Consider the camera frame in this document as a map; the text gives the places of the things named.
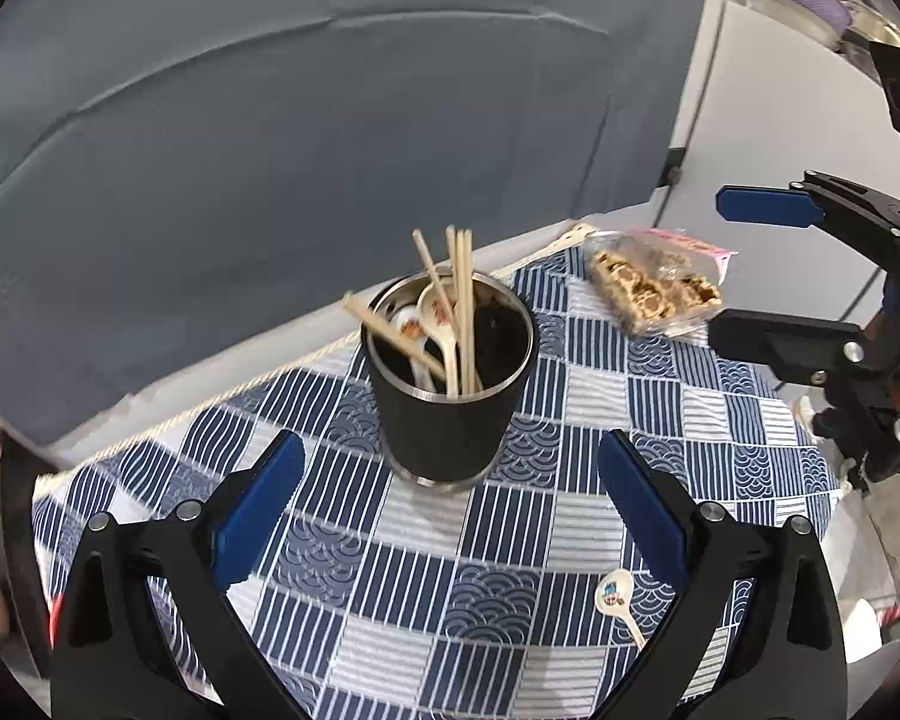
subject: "chopstick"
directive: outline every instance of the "chopstick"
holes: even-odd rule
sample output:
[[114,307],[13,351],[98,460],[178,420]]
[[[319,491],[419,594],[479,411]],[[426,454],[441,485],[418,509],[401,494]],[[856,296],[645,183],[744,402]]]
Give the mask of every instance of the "chopstick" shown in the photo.
[[436,357],[425,352],[409,338],[404,337],[404,335],[387,322],[384,317],[373,312],[370,309],[370,306],[365,306],[360,300],[354,298],[353,293],[348,292],[343,295],[343,308],[346,308],[354,317],[360,319],[367,327],[367,330],[373,333],[373,335],[379,336],[384,341],[387,341],[391,346],[409,357],[410,360],[420,362],[420,364],[427,367],[427,370],[434,376],[439,377],[442,381],[446,381],[446,370],[444,370],[443,365],[439,363]]
[[473,230],[463,231],[463,294],[464,324],[463,336],[466,338],[466,377],[467,391],[477,391],[476,350],[473,338]]
[[440,280],[440,276],[437,273],[437,266],[434,265],[434,258],[430,256],[427,242],[423,240],[423,233],[418,229],[413,230],[413,243],[416,245],[416,251],[420,255],[420,261],[423,262],[427,275],[430,276],[430,283],[434,285],[434,289],[437,291],[437,297],[443,304],[444,311],[447,312],[447,317],[450,317],[450,327],[453,329],[453,334],[459,338],[460,327],[457,324],[456,317],[454,317],[453,305],[450,303],[450,298],[447,296],[447,290],[443,288],[443,282]]
[[463,230],[458,230],[457,240],[454,242],[457,256],[456,263],[453,268],[454,288],[457,293],[457,325],[460,327],[460,334],[457,336],[457,346],[460,350],[460,394],[470,394],[470,377],[466,370],[466,287],[464,279],[466,279],[466,239],[463,236]]

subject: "table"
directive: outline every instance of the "table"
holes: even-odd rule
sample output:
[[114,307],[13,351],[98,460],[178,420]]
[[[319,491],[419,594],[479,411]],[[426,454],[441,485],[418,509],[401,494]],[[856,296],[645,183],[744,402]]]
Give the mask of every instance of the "table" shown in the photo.
[[[599,485],[605,431],[629,430],[653,467],[741,521],[806,514],[822,535],[838,486],[751,365],[699,340],[627,340],[583,276],[578,247],[511,274],[539,322],[539,362],[500,466],[474,490],[435,493],[391,474],[364,357],[355,341],[337,344],[35,498],[48,601],[90,514],[129,522],[205,500],[287,427],[303,437],[307,471],[228,597],[314,718],[590,714],[637,656],[626,627],[594,608],[599,577],[634,571],[647,637],[674,595]],[[181,671],[205,682],[167,586],[151,590]],[[738,581],[688,696],[713,685],[748,592]]]

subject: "packaged snack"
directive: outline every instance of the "packaged snack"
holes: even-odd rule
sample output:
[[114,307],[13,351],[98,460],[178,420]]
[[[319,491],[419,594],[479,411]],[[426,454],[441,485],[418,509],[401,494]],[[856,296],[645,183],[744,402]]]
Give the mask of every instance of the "packaged snack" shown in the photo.
[[722,311],[718,285],[736,253],[656,229],[597,231],[583,252],[590,280],[624,332],[671,338]]

